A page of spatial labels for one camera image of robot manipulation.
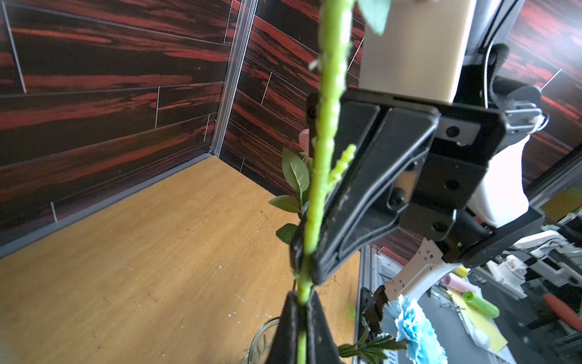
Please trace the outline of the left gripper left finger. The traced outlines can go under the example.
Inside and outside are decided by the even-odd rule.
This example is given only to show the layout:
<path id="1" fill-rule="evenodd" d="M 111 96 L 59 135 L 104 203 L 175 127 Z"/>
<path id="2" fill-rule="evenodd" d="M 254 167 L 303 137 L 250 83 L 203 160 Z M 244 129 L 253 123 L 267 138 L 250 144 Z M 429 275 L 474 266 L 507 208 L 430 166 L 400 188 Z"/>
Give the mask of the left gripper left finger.
<path id="1" fill-rule="evenodd" d="M 298 294 L 290 291 L 279 317 L 274 340 L 268 354 L 267 364 L 296 364 L 299 337 Z"/>

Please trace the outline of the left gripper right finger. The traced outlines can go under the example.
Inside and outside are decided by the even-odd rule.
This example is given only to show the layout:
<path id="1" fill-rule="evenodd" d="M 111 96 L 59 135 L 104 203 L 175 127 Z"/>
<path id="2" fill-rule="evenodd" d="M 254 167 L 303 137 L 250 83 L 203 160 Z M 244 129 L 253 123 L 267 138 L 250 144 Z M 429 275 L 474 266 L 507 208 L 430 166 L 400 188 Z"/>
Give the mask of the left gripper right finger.
<path id="1" fill-rule="evenodd" d="M 321 300 L 315 290 L 310 293 L 306 305 L 306 318 L 306 362 L 308 364 L 342 364 Z"/>

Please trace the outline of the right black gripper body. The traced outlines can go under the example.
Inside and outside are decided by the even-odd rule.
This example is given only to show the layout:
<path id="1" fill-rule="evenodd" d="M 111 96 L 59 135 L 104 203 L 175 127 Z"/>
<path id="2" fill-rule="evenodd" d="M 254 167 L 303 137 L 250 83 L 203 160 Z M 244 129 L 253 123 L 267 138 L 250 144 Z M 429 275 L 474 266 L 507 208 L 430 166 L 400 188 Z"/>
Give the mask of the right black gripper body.
<path id="1" fill-rule="evenodd" d="M 388 99 L 433 106 L 439 121 L 426 154 L 415 159 L 393 182 L 387 206 L 399 208 L 396 226 L 442 241 L 467 206 L 507 133 L 507 119 L 477 106 L 348 90 L 343 99 L 385 103 Z"/>

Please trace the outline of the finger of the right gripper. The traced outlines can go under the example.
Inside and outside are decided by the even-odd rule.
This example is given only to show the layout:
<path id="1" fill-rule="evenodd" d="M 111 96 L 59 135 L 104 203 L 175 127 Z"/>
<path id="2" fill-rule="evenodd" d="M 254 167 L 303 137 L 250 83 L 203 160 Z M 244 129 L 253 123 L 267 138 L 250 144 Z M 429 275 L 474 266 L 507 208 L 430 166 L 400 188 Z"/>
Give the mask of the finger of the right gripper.
<path id="1" fill-rule="evenodd" d="M 439 111 L 388 99 L 343 99 L 336 139 L 356 145 L 356 157 L 324 208 L 318 247 L 310 259 L 314 284 L 326 282 L 354 252 L 396 228 L 399 208 L 387 206 L 389 189 L 406 167 L 427 153 Z"/>

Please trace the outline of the clear glass vase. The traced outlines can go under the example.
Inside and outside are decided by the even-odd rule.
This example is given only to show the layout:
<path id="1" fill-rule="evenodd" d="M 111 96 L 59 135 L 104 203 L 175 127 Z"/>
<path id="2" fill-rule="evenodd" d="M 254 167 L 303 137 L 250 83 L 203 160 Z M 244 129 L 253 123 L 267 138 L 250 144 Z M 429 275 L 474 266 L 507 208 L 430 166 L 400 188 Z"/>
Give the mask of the clear glass vase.
<path id="1" fill-rule="evenodd" d="M 279 321 L 279 317 L 272 318 L 260 327 L 251 342 L 248 355 L 243 361 L 244 363 L 265 364 L 267 362 Z"/>

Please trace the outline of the light blue carnation stem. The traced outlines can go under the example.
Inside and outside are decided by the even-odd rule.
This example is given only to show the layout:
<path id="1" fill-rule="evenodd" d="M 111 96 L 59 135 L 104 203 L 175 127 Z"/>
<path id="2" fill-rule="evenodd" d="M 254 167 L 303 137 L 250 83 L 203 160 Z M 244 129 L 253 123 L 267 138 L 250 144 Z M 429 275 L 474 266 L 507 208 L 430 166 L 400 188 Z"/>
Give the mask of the light blue carnation stem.
<path id="1" fill-rule="evenodd" d="M 413 363 L 447 363 L 447 354 L 440 344 L 430 320 L 417 300 L 403 295 L 381 307 L 380 335 L 363 334 L 356 344 L 342 344 L 339 356 L 357 356 L 369 363 L 388 359 L 388 352 L 403 350 Z"/>

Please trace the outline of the blue white flower spray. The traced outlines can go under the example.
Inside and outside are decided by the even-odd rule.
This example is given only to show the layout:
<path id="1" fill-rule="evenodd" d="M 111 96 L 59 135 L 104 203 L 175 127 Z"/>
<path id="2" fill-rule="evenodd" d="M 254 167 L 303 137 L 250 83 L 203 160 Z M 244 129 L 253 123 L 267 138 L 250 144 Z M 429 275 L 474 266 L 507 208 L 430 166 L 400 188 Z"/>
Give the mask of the blue white flower spray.
<path id="1" fill-rule="evenodd" d="M 332 190 L 342 179 L 348 164 L 354 159 L 356 148 L 350 145 L 337 162 L 333 161 L 335 136 L 340 118 L 340 98 L 346 91 L 349 68 L 350 36 L 353 27 L 353 9 L 358 6 L 363 18 L 378 35 L 383 34 L 390 13 L 390 1 L 324 1 L 320 8 L 318 43 L 320 55 L 313 68 L 321 72 L 318 104 L 314 127 L 309 131 L 308 145 L 314 159 L 310 204 L 303 218 L 303 227 L 296 230 L 290 247 L 296 264 L 297 292 L 293 304 L 297 314 L 290 327 L 295 329 L 288 355 L 293 363 L 305 363 L 308 349 L 308 320 L 306 308 L 314 280 L 312 258 L 318 248 L 324 218 L 324 205 Z"/>

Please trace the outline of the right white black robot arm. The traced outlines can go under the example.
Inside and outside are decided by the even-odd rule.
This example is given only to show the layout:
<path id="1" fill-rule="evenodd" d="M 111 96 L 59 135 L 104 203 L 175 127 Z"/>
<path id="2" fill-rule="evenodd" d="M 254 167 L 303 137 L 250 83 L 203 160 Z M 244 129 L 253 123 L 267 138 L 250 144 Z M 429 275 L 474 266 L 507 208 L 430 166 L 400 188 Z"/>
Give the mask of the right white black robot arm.
<path id="1" fill-rule="evenodd" d="M 385 288 L 418 299 L 457 267 L 483 265 L 543 219 L 506 173 L 524 140 L 506 113 L 454 103 L 348 90 L 347 30 L 354 8 L 378 36 L 388 1 L 325 1 L 310 200 L 290 243 L 305 300 L 363 247 L 396 228 L 424 238 Z"/>

